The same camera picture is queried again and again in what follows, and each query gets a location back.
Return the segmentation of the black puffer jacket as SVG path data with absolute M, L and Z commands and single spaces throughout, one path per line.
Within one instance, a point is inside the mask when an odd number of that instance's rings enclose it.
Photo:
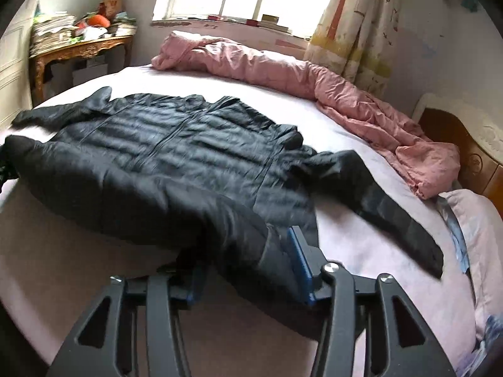
M 83 101 L 21 112 L 13 126 L 53 137 L 7 137 L 2 180 L 22 180 L 46 207 L 90 230 L 207 256 L 242 297 L 305 337 L 319 337 L 322 316 L 303 304 L 285 241 L 298 226 L 318 243 L 315 192 L 442 276 L 442 250 L 355 151 L 315 151 L 295 126 L 237 98 L 113 98 L 104 87 Z

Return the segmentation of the pink duvet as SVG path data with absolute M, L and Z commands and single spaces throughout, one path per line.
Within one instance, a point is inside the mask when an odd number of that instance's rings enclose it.
M 158 71 L 206 72 L 313 101 L 384 157 L 419 198 L 448 191 L 458 178 L 456 145 L 430 140 L 413 119 L 324 66 L 184 31 L 172 32 L 151 64 Z

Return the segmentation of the pink and blue pillow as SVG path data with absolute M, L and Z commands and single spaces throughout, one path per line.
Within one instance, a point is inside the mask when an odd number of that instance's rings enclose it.
M 488 198 L 466 189 L 443 192 L 436 208 L 454 242 L 475 303 L 476 346 L 457 367 L 474 376 L 502 338 L 502 218 Z

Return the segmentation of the wooden headboard with white trim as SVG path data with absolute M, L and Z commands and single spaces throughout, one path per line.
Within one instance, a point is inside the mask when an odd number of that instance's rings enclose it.
M 461 187 L 489 199 L 502 211 L 502 128 L 484 111 L 463 101 L 426 93 L 413 120 L 433 141 L 457 145 Z

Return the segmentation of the patterned cream curtain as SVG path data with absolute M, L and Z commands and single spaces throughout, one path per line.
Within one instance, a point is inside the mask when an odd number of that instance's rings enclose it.
M 390 80 L 401 0 L 330 0 L 303 58 L 381 98 Z

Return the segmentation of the brown box on sill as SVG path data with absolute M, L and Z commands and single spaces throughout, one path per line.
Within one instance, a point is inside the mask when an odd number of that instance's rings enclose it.
M 279 21 L 279 17 L 278 16 L 274 16 L 274 15 L 270 15 L 270 14 L 263 14 L 261 20 L 277 24 L 278 21 Z

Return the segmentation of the carved wooden side table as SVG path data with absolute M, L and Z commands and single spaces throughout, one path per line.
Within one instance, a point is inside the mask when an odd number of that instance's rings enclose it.
M 42 54 L 29 58 L 29 78 L 31 83 L 32 106 L 36 107 L 45 101 L 43 93 L 43 78 L 45 68 L 53 62 L 68 60 L 87 60 L 99 55 L 100 52 L 124 47 L 124 67 L 128 67 L 131 61 L 134 37 L 109 37 L 92 41 L 73 43 L 61 48 L 51 49 Z

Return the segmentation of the orange round toy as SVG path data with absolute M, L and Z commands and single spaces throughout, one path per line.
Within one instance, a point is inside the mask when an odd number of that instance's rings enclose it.
M 86 20 L 86 22 L 87 22 L 88 26 L 94 26 L 94 27 L 108 28 L 111 25 L 110 20 L 101 14 L 91 15 Z

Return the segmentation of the stack of papers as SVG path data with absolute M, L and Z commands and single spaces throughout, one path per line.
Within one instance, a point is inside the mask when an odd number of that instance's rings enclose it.
M 66 11 L 35 16 L 31 28 L 30 55 L 39 55 L 70 44 L 76 29 L 74 21 L 75 16 Z

